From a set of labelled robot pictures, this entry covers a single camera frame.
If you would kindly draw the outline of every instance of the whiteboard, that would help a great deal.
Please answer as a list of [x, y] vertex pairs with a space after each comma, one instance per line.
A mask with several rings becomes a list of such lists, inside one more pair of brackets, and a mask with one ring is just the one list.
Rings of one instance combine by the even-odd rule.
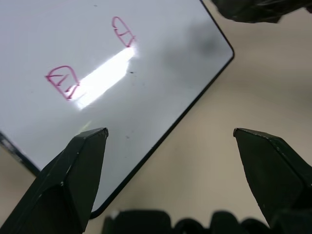
[[93, 212], [234, 56], [199, 0], [3, 0], [0, 31], [0, 131], [25, 159], [108, 128]]

